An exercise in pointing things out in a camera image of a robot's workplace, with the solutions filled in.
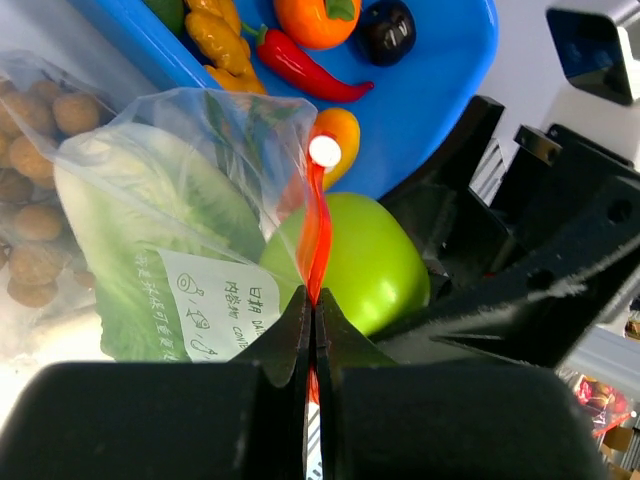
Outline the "clear zip bag orange zipper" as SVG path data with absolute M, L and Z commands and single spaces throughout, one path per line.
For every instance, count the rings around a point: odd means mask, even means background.
M 318 287 L 332 128 L 301 98 L 125 102 L 1 55 L 1 398 L 63 361 L 223 362 Z

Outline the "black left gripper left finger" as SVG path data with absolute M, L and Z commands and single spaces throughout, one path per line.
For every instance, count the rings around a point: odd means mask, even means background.
M 225 363 L 44 368 L 1 434 L 5 479 L 300 479 L 311 307 L 298 290 Z

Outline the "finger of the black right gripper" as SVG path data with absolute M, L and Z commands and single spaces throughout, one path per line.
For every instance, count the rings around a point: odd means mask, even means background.
M 419 326 L 377 341 L 398 364 L 510 363 L 553 368 L 593 326 L 613 322 L 639 288 L 639 237 L 578 257 L 544 248 L 415 315 Z

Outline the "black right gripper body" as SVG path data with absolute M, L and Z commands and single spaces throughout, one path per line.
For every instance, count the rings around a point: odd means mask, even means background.
M 492 277 L 546 243 L 607 180 L 639 178 L 631 161 L 558 123 L 520 126 L 500 174 L 483 156 L 495 150 L 503 111 L 474 96 L 438 149 L 381 199 L 447 290 Z

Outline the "green apple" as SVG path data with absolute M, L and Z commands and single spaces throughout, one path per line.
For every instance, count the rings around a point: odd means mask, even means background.
M 325 196 L 332 245 L 323 286 L 366 336 L 429 302 L 426 265 L 405 230 L 376 200 L 356 193 Z

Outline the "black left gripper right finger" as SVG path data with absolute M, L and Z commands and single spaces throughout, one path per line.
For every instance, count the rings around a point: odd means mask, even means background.
M 401 365 L 324 292 L 315 313 L 328 479 L 603 479 L 587 419 L 550 370 L 477 356 Z

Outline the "longan bunch with leaves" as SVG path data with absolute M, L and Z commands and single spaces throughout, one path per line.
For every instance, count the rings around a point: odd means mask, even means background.
M 54 176 L 54 165 L 25 133 L 63 141 L 103 125 L 104 106 L 91 93 L 39 79 L 21 90 L 1 81 L 1 286 L 30 309 L 56 301 L 71 277 L 83 290 L 93 274 L 71 230 Z

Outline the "napa cabbage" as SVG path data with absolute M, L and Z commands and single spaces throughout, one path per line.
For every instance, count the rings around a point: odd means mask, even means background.
M 64 141 L 55 181 L 96 280 L 102 352 L 117 361 L 225 361 L 278 314 L 265 240 L 233 183 L 159 128 Z

